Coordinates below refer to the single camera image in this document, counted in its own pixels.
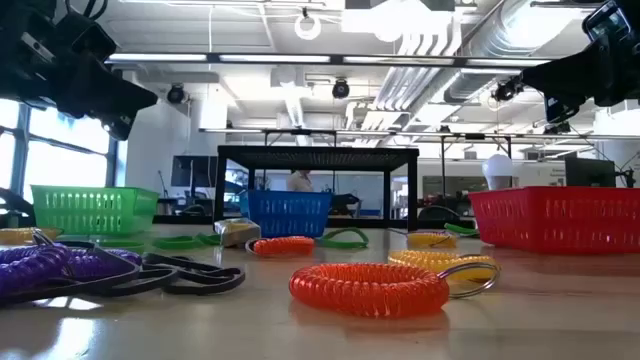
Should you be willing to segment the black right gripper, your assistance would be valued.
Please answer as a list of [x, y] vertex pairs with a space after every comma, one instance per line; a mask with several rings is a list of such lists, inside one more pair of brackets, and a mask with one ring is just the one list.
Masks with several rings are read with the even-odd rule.
[[639, 33], [608, 30], [579, 53], [525, 69], [521, 81], [545, 94], [548, 123], [577, 115], [589, 98], [598, 106], [639, 100]]

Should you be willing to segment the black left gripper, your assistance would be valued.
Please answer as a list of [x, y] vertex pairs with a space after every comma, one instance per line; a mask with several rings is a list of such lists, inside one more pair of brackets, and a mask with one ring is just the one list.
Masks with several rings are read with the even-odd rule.
[[152, 91], [104, 69], [116, 45], [78, 12], [54, 23], [38, 12], [1, 14], [1, 97], [47, 104], [76, 118], [106, 118], [103, 129], [127, 141], [138, 111], [154, 106]]

